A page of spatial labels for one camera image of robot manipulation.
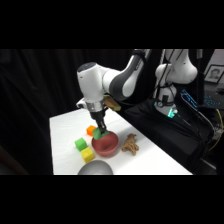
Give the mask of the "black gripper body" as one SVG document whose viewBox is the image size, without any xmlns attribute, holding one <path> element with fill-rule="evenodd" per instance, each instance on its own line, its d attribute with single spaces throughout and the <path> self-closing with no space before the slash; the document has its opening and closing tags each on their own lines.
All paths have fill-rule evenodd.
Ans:
<svg viewBox="0 0 224 224">
<path fill-rule="evenodd" d="M 87 109 L 90 112 L 91 118 L 94 119 L 96 122 L 100 123 L 104 120 L 105 108 L 104 103 L 102 101 L 88 103 Z"/>
</svg>

